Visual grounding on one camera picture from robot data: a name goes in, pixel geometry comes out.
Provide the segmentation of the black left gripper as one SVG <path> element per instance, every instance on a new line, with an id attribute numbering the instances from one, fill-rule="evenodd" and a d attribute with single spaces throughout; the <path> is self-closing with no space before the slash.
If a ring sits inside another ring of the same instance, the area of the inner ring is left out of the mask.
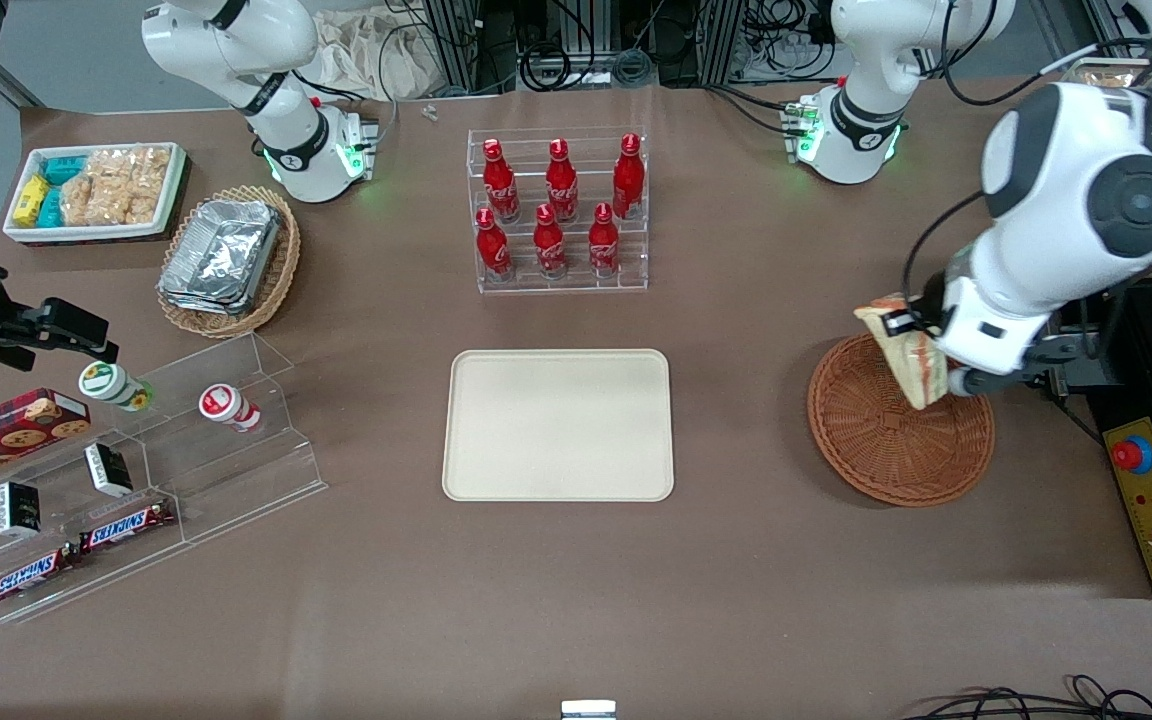
<path id="1" fill-rule="evenodd" d="M 914 310 L 892 310 L 881 314 L 881 328 L 887 338 L 910 332 L 941 336 L 945 328 L 946 275 L 929 276 L 922 290 L 922 318 Z"/>

